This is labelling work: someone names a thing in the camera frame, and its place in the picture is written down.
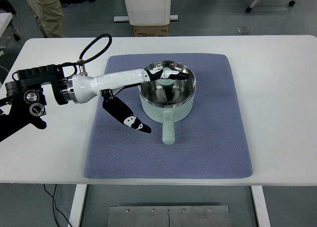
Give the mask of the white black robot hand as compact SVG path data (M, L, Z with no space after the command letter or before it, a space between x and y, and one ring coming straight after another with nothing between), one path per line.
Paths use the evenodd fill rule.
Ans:
M142 123L132 110L112 90L120 90L128 85L156 80L187 80L188 73L177 70L157 69L144 70L135 69L123 72L103 74L97 77L83 76L79 74L67 78L65 84L65 100L83 104L96 96L102 95L103 109L106 110L121 124L135 130L151 133L151 128Z

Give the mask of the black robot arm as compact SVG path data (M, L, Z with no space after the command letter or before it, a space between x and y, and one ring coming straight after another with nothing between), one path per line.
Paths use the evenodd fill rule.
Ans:
M0 113L0 122L6 128L0 133L1 141L32 124L38 129L45 129L47 124L42 120L45 115L46 98L42 86L50 84L53 95L59 105L69 101L83 104L96 96L103 97L103 109L121 124L145 133L151 128L142 123L131 109L116 94L125 88L141 85L160 79L187 80L189 74L175 70L135 69L123 72L90 77L81 72L69 77L64 76L63 68L70 63L51 64L18 70L18 78L5 84L6 97L0 105L10 105L8 114Z

